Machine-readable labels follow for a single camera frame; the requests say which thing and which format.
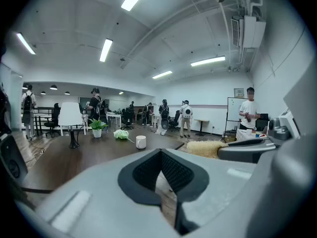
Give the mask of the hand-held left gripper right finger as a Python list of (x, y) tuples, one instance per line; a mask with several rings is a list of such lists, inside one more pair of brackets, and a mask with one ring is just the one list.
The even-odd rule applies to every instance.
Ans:
[(247, 236), (258, 165), (162, 149), (163, 174), (177, 192), (174, 228), (164, 236)]

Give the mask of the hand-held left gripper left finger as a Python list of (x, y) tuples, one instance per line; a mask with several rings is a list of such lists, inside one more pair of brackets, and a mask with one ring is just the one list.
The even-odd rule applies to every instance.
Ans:
[(86, 169), (51, 193), (36, 213), (73, 238), (178, 238), (159, 207), (135, 203), (118, 185), (121, 169), (147, 153)]

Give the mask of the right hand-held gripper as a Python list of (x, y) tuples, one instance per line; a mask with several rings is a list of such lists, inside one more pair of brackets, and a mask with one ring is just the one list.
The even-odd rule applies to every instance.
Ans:
[(284, 97), (287, 109), (268, 123), (268, 138), (252, 138), (228, 143), (218, 150), (221, 160), (257, 163), (262, 153), (285, 141), (304, 136), (317, 139), (317, 58)]

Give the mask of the pale yellow sponge piece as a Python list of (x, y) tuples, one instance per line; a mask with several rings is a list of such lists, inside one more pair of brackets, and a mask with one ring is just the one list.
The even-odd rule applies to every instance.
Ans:
[(187, 144), (187, 151), (193, 155), (218, 159), (218, 150), (228, 146), (221, 141), (191, 141)]

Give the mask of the white cup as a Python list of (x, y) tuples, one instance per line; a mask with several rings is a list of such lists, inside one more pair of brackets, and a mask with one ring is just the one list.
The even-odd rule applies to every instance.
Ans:
[(135, 145), (138, 149), (145, 149), (147, 146), (147, 142), (146, 142), (147, 138), (144, 135), (138, 135), (136, 137), (136, 142)]

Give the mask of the black monitor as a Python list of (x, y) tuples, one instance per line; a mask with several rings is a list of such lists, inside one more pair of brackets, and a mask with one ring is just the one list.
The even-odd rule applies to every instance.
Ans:
[(256, 131), (263, 131), (268, 125), (269, 118), (268, 114), (260, 114), (260, 117), (256, 119)]

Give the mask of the whiteboard on stand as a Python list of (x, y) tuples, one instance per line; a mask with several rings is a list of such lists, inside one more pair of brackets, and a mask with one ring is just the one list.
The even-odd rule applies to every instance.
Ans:
[(245, 98), (233, 98), (233, 97), (227, 98), (227, 112), (226, 112), (224, 136), (227, 133), (228, 122), (235, 122), (237, 128), (239, 127), (238, 123), (241, 122), (241, 117), (242, 117), (239, 115), (240, 108), (242, 103), (245, 102), (246, 100), (247, 99)]

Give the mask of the small wooden table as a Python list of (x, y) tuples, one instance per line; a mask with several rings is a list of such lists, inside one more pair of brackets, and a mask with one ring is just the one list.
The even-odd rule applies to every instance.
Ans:
[(197, 136), (204, 136), (205, 133), (203, 132), (203, 124), (209, 123), (209, 120), (204, 119), (195, 119), (195, 121), (198, 121), (200, 123), (200, 130), (196, 133)]

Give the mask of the person's light grey shirt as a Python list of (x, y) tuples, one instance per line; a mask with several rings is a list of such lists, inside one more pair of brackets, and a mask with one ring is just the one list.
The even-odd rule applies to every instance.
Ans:
[(244, 188), (193, 238), (303, 238), (315, 227), (317, 137), (263, 153)]

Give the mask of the potted green plant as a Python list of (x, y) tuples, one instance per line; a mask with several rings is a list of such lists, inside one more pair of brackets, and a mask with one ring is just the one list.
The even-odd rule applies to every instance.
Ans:
[(90, 127), (93, 131), (94, 138), (100, 138), (102, 135), (102, 130), (108, 127), (108, 124), (101, 120), (89, 119)]

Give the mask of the black office chair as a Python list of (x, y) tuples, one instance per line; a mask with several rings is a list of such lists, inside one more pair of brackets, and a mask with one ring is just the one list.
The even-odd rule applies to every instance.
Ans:
[(179, 124), (180, 111), (177, 110), (175, 113), (175, 117), (170, 117), (169, 119), (169, 129), (170, 131), (178, 130), (177, 126)]
[(61, 135), (60, 130), (56, 130), (58, 127), (58, 118), (60, 114), (60, 107), (58, 103), (54, 104), (53, 110), (52, 110), (52, 116), (51, 119), (48, 119), (44, 125), (49, 128), (49, 131), (45, 133), (45, 136), (47, 137), (48, 135), (53, 138), (55, 134), (57, 133), (58, 135)]
[(131, 109), (125, 109), (122, 110), (122, 116), (121, 116), (121, 129), (122, 130), (129, 130), (133, 129), (133, 116), (134, 116), (134, 111)]

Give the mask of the white artificial flower bouquet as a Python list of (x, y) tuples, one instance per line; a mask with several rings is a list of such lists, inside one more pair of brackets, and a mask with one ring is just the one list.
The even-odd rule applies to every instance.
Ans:
[(132, 141), (132, 140), (129, 138), (129, 132), (126, 131), (126, 130), (118, 129), (118, 130), (116, 130), (116, 131), (113, 133), (113, 136), (114, 136), (115, 139), (118, 139), (118, 140), (128, 140), (128, 141), (132, 142), (133, 144), (135, 144), (135, 142)]

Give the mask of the dark grey capsule backpack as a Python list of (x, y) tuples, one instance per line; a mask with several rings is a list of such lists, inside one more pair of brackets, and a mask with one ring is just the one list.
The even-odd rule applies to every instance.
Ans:
[(9, 176), (18, 185), (22, 185), (28, 168), (12, 135), (4, 134), (0, 137), (0, 160)]

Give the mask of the white table lamp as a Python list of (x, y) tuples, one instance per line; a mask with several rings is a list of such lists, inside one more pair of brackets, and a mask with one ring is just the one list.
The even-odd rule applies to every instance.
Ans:
[(80, 113), (79, 104), (75, 102), (63, 102), (60, 108), (60, 113), (58, 117), (58, 125), (62, 129), (63, 127), (69, 128), (70, 133), (70, 149), (76, 149), (79, 147), (79, 143), (75, 139), (73, 127), (77, 125), (83, 125), (85, 128), (85, 123)]

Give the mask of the white ceiling air conditioner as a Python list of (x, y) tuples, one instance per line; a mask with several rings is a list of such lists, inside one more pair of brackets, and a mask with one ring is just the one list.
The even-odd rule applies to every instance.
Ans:
[(259, 48), (264, 36), (266, 22), (255, 16), (231, 18), (233, 45), (239, 48)]

